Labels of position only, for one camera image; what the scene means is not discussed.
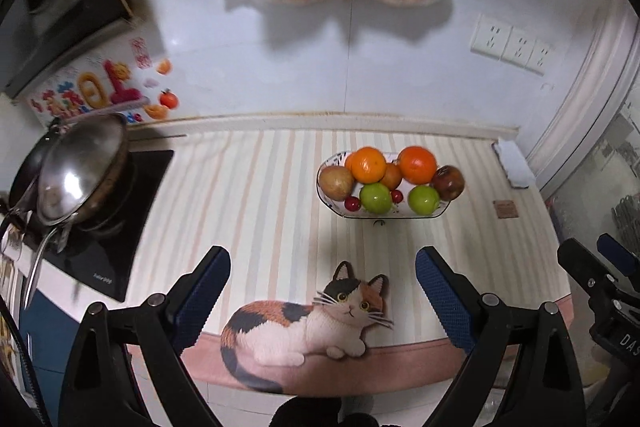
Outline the right green apple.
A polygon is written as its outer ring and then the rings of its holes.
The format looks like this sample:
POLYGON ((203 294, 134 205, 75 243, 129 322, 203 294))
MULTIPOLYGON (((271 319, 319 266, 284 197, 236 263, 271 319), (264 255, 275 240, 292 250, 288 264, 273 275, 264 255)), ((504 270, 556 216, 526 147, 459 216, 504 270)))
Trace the right green apple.
POLYGON ((440 197, 434 187, 417 185, 408 194, 408 205, 419 216, 431 216, 440 205, 440 197))

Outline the red-green apple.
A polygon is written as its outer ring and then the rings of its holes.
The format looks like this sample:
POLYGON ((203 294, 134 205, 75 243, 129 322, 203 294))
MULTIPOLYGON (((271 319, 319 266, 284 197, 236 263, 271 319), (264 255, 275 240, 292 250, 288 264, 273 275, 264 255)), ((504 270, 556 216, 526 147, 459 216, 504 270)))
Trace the red-green apple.
POLYGON ((318 184, 326 197, 344 202, 348 196, 352 195, 355 179, 349 169, 344 166, 328 166, 321 170, 318 184))

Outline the colourful fruit wall sticker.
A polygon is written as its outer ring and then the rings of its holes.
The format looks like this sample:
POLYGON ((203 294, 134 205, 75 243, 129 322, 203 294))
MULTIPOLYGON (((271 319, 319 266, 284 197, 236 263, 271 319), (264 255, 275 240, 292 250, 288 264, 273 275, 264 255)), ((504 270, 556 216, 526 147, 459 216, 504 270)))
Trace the colourful fruit wall sticker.
POLYGON ((117 37, 75 58, 27 92, 41 124, 119 113, 130 126, 186 117, 179 75, 162 43, 143 32, 117 37))

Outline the frosted glass sliding door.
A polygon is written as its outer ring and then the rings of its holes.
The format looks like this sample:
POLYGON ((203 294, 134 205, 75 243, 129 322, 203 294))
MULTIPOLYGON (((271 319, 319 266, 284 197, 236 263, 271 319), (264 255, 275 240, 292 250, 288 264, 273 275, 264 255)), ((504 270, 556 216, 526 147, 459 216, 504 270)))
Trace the frosted glass sliding door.
POLYGON ((639 252, 639 83, 635 81, 600 139, 547 199, 560 241, 593 249, 608 233, 639 252))

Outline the small orange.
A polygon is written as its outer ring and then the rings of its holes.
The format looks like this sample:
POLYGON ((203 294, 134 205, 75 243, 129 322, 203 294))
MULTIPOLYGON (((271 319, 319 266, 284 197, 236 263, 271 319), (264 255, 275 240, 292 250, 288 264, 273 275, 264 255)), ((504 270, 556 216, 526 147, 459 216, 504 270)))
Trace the small orange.
POLYGON ((385 176, 387 161, 374 147, 365 146, 352 152, 345 160, 345 167, 354 179, 362 184, 381 181, 385 176))

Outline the large orange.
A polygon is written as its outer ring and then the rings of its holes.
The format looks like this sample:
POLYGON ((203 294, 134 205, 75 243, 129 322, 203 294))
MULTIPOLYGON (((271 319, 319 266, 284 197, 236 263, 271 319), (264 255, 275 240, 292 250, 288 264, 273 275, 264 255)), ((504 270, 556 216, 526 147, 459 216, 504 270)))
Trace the large orange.
POLYGON ((413 185, 429 184, 437 171, 434 154, 417 145, 405 147, 397 156, 397 165, 404 179, 413 185))

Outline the small red cherry tomato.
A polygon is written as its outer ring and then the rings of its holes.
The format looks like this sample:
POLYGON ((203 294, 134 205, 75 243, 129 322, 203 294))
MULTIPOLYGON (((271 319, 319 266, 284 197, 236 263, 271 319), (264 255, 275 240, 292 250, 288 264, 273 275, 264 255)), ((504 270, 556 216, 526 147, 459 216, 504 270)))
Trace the small red cherry tomato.
POLYGON ((357 212, 361 208, 360 199, 356 196, 347 196, 344 200, 344 207, 349 212, 357 212))

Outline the dark brown round fruit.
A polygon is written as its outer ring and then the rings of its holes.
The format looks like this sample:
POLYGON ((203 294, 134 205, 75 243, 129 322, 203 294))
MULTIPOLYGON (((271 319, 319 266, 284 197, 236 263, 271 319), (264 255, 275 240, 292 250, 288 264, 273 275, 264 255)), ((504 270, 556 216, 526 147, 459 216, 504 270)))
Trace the dark brown round fruit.
POLYGON ((402 179, 404 179, 404 177, 402 176, 401 170, 396 162, 388 162, 380 183, 386 186, 390 191, 394 191, 401 184, 402 179))

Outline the green apple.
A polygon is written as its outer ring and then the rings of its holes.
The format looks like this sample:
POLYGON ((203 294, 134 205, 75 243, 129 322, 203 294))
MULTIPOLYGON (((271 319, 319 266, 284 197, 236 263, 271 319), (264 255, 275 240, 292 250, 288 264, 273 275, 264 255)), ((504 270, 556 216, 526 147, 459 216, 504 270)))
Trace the green apple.
POLYGON ((390 190, 380 182, 363 185, 359 198, 361 206, 375 215, 385 215, 393 207, 390 190))
POLYGON ((408 194, 408 205, 419 216, 431 216, 440 205, 440 197, 434 187, 417 185, 408 194))

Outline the left green apple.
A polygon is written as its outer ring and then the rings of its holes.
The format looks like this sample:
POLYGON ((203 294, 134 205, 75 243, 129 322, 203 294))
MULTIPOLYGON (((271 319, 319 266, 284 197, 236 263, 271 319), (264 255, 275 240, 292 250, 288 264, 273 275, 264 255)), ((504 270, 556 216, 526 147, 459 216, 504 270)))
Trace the left green apple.
POLYGON ((385 215, 393 207, 390 190, 380 182, 363 185, 359 198, 361 206, 375 215, 385 215))

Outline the striped cat table mat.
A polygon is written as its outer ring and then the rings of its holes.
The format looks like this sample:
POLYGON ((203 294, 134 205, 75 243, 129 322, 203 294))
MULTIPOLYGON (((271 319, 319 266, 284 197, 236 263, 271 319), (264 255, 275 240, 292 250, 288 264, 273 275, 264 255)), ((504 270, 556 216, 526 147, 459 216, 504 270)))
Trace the striped cat table mat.
POLYGON ((464 354, 446 338, 416 281, 414 259, 434 246, 478 291, 537 308, 554 301, 573 315, 558 239, 536 188, 510 187, 487 140, 347 131, 224 131, 169 142, 174 152, 142 232, 126 301, 164 293, 210 247, 231 257, 231 275, 203 334, 183 352, 199 381, 234 386, 221 361, 220 332, 245 303, 309 303, 341 261, 358 277, 385 274, 393 327, 364 334, 359 359, 311 355, 299 369, 266 367, 294 395, 360 395, 421 387, 457 373, 464 354), (458 167, 463 194, 436 219, 346 219, 322 204, 316 173, 330 156, 370 145, 397 153, 431 150, 458 167))

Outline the dark red-brown apple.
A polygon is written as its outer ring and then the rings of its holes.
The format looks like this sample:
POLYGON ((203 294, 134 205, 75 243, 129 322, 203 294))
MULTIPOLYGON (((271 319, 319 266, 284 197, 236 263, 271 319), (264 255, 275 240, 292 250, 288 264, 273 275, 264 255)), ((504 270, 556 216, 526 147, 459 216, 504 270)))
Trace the dark red-brown apple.
POLYGON ((465 179, 457 167, 446 165, 437 169, 431 186, 434 187, 441 200, 451 202, 463 193, 465 179))

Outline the steel pan with lid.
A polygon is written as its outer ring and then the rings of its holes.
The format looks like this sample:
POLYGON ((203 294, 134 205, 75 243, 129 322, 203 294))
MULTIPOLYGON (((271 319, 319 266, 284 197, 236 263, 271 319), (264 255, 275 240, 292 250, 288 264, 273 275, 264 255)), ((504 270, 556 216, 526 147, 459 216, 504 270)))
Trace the steel pan with lid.
POLYGON ((44 251, 52 241, 62 251, 73 225, 92 218, 113 192, 128 156, 126 118, 120 114, 89 116, 72 124, 52 143, 18 203, 1 222, 5 232, 29 209, 48 228, 32 258, 22 307, 28 309, 36 291, 44 251), (29 205, 30 198, 36 200, 29 205))

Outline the floral ceramic fruit plate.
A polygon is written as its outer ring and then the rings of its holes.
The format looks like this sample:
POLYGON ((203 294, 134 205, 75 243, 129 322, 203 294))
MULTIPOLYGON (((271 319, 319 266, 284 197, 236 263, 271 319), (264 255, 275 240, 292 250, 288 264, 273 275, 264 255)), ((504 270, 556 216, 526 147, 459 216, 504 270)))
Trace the floral ceramic fruit plate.
POLYGON ((316 173, 316 191, 318 199, 337 216, 346 219, 436 219, 443 215, 450 206, 450 202, 441 199, 437 207, 428 215, 416 213, 409 205, 409 194, 416 187, 406 179, 402 179, 398 187, 387 189, 388 196, 383 196, 382 188, 375 187, 366 191, 366 197, 361 198, 364 184, 355 180, 352 191, 344 200, 332 199, 321 186, 321 175, 326 168, 345 167, 352 150, 343 150, 322 162, 316 173))

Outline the white wall power sockets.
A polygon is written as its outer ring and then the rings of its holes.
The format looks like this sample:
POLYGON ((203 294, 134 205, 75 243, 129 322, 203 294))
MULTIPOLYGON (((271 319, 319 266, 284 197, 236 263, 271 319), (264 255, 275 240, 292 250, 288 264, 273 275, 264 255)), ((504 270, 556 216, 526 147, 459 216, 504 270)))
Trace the white wall power sockets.
POLYGON ((480 14, 470 51, 543 76, 553 62, 553 46, 529 31, 480 14))

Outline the white folded cloth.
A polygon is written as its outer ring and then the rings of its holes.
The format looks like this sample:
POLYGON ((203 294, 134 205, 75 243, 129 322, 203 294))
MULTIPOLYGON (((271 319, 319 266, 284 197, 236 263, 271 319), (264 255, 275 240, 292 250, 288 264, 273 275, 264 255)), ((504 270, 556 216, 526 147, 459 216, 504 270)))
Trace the white folded cloth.
POLYGON ((536 183, 533 171, 529 168, 518 144, 499 138, 497 142, 492 143, 492 149, 513 188, 529 188, 536 183))

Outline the black induction cooktop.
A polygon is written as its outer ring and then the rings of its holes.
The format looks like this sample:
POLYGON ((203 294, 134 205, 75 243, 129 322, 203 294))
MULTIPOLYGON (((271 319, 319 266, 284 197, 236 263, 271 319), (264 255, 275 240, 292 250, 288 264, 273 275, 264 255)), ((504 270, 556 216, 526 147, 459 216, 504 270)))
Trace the black induction cooktop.
POLYGON ((104 206, 91 219, 73 225, 62 251, 51 241, 43 259, 122 303, 146 219, 173 157, 172 150, 129 153, 104 206))

